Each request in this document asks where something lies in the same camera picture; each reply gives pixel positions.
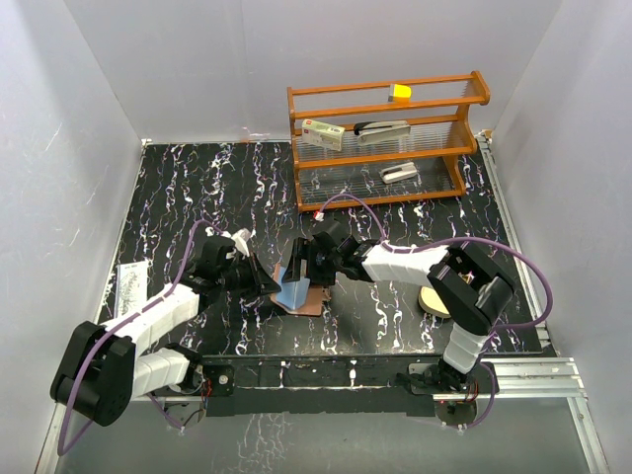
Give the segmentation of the pink leather card holder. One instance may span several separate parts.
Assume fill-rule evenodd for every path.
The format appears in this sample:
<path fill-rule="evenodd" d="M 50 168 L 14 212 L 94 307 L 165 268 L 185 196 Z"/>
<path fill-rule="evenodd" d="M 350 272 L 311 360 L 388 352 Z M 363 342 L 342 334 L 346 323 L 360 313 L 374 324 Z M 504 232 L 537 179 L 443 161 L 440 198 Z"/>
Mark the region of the pink leather card holder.
<path fill-rule="evenodd" d="M 302 276 L 299 281 L 283 283 L 285 267 L 276 264 L 274 281 L 280 291 L 270 296 L 273 304 L 289 315 L 320 317 L 326 302 L 331 300 L 328 287 L 312 284 L 309 278 Z"/>

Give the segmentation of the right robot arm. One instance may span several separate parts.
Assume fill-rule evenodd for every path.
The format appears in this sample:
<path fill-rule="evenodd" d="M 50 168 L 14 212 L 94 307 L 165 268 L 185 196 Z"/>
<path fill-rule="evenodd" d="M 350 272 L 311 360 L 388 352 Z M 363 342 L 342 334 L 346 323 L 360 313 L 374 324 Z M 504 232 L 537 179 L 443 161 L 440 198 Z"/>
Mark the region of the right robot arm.
<path fill-rule="evenodd" d="M 294 239 L 281 281 L 306 277 L 330 286 L 336 274 L 432 288 L 453 324 L 439 362 L 427 370 L 422 382 L 454 392 L 474 382 L 474 367 L 493 325 L 515 294 L 513 279 L 471 241 L 407 249 L 384 240 L 358 240 L 340 222 L 328 219 L 317 224 L 309 238 Z"/>

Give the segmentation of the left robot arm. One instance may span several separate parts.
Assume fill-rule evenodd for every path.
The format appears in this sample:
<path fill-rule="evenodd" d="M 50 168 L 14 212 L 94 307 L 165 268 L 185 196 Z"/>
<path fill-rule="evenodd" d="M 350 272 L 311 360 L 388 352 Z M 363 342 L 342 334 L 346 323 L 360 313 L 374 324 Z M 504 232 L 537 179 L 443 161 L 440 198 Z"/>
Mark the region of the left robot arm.
<path fill-rule="evenodd" d="M 77 326 L 50 397 L 106 427 L 139 396 L 164 387 L 195 393 L 204 379 L 199 355 L 176 343 L 157 352 L 151 346 L 196 318 L 222 293 L 258 297 L 280 290 L 244 238 L 212 236 L 187 261 L 179 279 L 140 310 L 105 324 L 86 321 Z"/>

